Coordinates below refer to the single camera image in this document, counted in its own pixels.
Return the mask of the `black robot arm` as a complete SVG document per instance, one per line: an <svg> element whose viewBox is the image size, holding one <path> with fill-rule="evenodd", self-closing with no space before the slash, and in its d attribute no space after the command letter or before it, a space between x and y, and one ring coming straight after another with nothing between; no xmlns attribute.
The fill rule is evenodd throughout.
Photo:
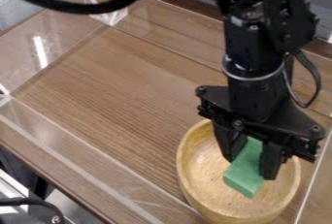
<svg viewBox="0 0 332 224"><path fill-rule="evenodd" d="M295 156L315 160L324 129L303 113L312 101L295 94L293 63L309 70L315 88L320 73L303 47L319 23L308 0L216 0L224 18L225 86L201 85L198 114L212 120L214 136L228 161L240 156L250 138L262 143L258 172L277 177Z"/></svg>

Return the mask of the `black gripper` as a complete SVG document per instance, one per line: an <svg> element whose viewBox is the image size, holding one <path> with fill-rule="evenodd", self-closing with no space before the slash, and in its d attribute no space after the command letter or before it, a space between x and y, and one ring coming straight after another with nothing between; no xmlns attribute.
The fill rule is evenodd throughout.
<svg viewBox="0 0 332 224"><path fill-rule="evenodd" d="M276 180L281 164L297 156L312 162L324 138L324 128L292 103L277 81L230 80L228 85L201 85L198 114L213 122L225 159L232 162L248 138L262 143L260 174Z"/></svg>

